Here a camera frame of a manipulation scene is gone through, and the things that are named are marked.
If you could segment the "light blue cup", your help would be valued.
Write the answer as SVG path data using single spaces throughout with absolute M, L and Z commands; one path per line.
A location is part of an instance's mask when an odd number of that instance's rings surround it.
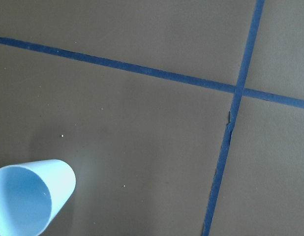
M 0 236 L 42 234 L 75 186 L 73 169 L 57 159 L 0 168 Z

